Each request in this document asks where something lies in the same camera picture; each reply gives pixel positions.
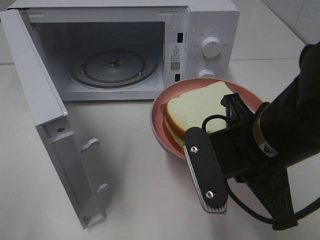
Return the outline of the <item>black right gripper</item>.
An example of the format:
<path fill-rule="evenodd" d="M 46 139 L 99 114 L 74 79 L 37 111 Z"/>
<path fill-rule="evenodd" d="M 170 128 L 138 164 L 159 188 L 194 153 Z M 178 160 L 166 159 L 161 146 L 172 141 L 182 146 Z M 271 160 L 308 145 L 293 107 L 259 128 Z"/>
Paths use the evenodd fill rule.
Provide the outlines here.
<path fill-rule="evenodd" d="M 208 179 L 211 183 L 223 183 L 235 178 L 240 183 L 265 182 L 268 170 L 258 161 L 253 137 L 249 133 L 253 111 L 238 93 L 225 95 L 220 104 L 226 116 L 214 114 L 209 122 L 221 120 L 225 127 L 208 135 Z"/>

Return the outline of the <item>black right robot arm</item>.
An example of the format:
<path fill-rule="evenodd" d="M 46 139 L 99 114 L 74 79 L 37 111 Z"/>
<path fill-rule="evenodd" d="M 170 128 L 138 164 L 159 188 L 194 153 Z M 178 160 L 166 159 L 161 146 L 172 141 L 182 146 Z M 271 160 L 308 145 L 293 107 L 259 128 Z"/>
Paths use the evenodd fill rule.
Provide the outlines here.
<path fill-rule="evenodd" d="M 252 112 L 237 93 L 225 95 L 226 129 L 209 135 L 211 165 L 219 170 L 218 186 L 245 212 L 275 231 L 298 225 L 318 210 L 315 200 L 293 209 L 288 167 L 320 151 L 320 46 L 306 45 L 298 76 L 272 102 Z M 245 183 L 269 212 L 264 217 L 239 200 L 227 182 Z"/>

